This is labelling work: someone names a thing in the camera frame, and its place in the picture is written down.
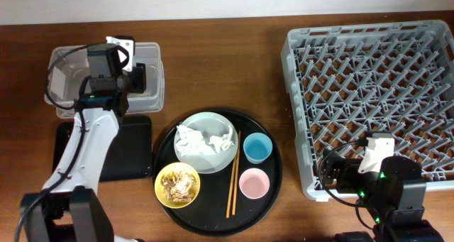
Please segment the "pink cup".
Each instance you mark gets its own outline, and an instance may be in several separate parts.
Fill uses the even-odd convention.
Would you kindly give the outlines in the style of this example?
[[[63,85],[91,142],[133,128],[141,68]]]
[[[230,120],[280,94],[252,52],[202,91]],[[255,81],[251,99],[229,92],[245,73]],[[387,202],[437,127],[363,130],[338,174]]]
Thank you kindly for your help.
[[[264,197],[270,188],[270,179],[261,169],[249,168],[239,178],[239,188],[248,199]]]

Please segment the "blue cup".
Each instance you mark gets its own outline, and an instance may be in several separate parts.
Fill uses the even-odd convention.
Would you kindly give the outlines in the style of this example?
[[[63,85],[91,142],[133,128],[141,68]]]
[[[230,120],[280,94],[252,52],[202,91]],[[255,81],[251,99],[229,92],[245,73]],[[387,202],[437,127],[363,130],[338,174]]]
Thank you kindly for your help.
[[[243,151],[252,164],[264,162],[272,153],[271,139],[264,133],[251,133],[243,142]]]

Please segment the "large white tissue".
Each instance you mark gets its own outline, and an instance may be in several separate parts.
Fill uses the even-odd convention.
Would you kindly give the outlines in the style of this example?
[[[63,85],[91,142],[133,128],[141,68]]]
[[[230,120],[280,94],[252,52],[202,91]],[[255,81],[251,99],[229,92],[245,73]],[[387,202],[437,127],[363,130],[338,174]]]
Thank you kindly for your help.
[[[206,144],[201,131],[179,125],[177,133],[179,140],[175,143],[175,148],[181,156],[215,154],[213,148]]]

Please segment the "small white tissue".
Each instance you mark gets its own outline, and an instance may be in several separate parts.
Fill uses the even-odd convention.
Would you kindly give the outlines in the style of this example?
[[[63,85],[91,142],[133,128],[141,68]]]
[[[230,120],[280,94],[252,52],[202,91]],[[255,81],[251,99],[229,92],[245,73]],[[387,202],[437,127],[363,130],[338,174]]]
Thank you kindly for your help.
[[[216,153],[226,151],[233,145],[232,136],[233,127],[229,125],[228,133],[223,134],[222,136],[211,136],[209,139],[209,145],[214,147]]]

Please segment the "yellow bowl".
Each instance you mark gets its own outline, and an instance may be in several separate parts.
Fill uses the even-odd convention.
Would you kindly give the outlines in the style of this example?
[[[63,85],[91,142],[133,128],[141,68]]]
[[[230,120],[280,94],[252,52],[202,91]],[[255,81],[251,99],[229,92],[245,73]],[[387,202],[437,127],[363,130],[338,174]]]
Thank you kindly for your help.
[[[166,200],[166,198],[163,194],[163,186],[161,185],[161,179],[164,175],[167,175],[173,171],[186,171],[188,173],[191,173],[193,176],[195,176],[195,179],[198,183],[198,188],[197,188],[194,198],[191,202],[183,203],[183,204],[175,204],[171,201]],[[184,208],[184,207],[188,206],[189,204],[191,204],[198,196],[200,188],[201,188],[201,180],[200,180],[198,172],[192,166],[190,166],[186,163],[171,163],[171,164],[165,166],[163,169],[161,169],[161,171],[159,171],[159,173],[157,174],[157,176],[155,178],[155,195],[156,195],[156,197],[158,198],[158,200],[160,201],[161,204],[163,204],[165,207],[169,207],[171,209],[181,209],[181,208]]]

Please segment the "food scraps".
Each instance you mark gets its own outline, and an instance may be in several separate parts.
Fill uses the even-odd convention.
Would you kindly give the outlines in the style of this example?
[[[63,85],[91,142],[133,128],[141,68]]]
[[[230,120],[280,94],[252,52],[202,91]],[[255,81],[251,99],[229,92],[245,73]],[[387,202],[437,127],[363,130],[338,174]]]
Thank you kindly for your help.
[[[191,173],[173,171],[161,179],[166,200],[175,204],[189,203],[193,200],[198,183]]]

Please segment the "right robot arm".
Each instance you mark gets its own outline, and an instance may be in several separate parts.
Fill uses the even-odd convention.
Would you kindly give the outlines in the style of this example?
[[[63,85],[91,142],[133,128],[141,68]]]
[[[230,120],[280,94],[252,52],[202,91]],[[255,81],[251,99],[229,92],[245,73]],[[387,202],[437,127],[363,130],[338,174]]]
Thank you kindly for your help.
[[[333,153],[323,160],[322,186],[336,181],[339,194],[358,195],[356,212],[365,208],[373,218],[374,236],[365,232],[335,235],[336,241],[442,241],[443,238],[423,219],[426,181],[421,166],[405,157],[385,158],[378,172],[360,173],[359,159],[345,159]]]

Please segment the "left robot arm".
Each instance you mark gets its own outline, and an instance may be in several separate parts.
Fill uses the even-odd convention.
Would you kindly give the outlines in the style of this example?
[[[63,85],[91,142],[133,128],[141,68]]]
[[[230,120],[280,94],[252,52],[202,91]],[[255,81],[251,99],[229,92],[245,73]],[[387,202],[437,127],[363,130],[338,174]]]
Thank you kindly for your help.
[[[73,101],[74,126],[65,151],[41,192],[25,194],[14,239],[122,241],[98,197],[102,168],[128,110],[128,94],[146,88],[145,64],[133,63],[135,39],[108,37],[85,45],[89,75]]]

